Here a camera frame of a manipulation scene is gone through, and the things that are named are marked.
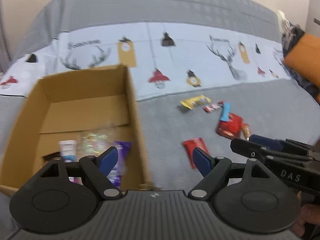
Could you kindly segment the right hand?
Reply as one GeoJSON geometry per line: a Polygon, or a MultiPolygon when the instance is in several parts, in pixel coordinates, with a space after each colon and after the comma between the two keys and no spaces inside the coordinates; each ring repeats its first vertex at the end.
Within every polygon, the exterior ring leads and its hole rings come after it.
{"type": "Polygon", "coordinates": [[[302,205],[300,215],[291,231],[300,239],[319,239],[319,195],[311,199],[311,194],[299,191],[297,197],[302,205]]]}

